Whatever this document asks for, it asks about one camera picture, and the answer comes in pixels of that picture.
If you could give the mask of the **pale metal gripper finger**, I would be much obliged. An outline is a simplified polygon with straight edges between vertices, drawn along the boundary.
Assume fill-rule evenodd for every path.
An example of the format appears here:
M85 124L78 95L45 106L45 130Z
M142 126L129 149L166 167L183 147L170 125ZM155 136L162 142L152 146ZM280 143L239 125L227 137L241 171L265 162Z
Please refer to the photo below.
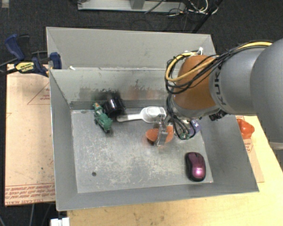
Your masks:
M158 137L156 139L156 146L164 145L168 136L167 125L162 114L158 116Z

